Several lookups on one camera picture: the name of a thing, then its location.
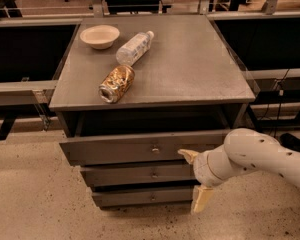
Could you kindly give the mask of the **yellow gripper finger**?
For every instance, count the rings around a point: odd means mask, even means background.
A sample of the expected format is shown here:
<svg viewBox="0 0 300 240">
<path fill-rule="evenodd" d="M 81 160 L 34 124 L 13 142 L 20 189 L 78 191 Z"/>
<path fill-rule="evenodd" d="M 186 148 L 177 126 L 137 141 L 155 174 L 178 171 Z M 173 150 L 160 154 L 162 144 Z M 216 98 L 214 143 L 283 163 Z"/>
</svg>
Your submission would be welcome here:
<svg viewBox="0 0 300 240">
<path fill-rule="evenodd" d="M 196 185 L 193 189 L 191 213 L 202 212 L 213 195 L 213 189 L 204 185 Z"/>
<path fill-rule="evenodd" d="M 193 164 L 195 158 L 199 155 L 197 151 L 188 149 L 179 149 L 178 154 L 182 155 L 189 164 Z"/>
</svg>

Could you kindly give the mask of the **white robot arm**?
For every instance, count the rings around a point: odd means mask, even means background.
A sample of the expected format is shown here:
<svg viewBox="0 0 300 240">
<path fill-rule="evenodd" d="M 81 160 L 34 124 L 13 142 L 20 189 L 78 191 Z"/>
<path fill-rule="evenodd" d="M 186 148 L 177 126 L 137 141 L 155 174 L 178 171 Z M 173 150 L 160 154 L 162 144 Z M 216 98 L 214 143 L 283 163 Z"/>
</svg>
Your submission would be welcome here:
<svg viewBox="0 0 300 240">
<path fill-rule="evenodd" d="M 223 144 L 213 150 L 179 149 L 178 153 L 193 166 L 199 182 L 193 189 L 192 213 L 205 208 L 214 187 L 256 170 L 279 175 L 300 188 L 300 152 L 285 148 L 275 138 L 254 130 L 232 130 Z"/>
</svg>

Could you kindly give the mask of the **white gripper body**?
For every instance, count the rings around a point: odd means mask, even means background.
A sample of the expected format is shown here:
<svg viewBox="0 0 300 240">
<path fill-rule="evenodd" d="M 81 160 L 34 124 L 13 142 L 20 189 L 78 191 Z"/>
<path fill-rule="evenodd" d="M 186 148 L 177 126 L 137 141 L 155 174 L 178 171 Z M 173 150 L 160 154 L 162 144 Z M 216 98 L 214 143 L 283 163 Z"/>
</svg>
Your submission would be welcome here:
<svg viewBox="0 0 300 240">
<path fill-rule="evenodd" d="M 247 169 L 232 162 L 224 150 L 224 146 L 200 153 L 193 162 L 196 179 L 206 187 L 216 187 L 228 179 L 244 175 Z"/>
</svg>

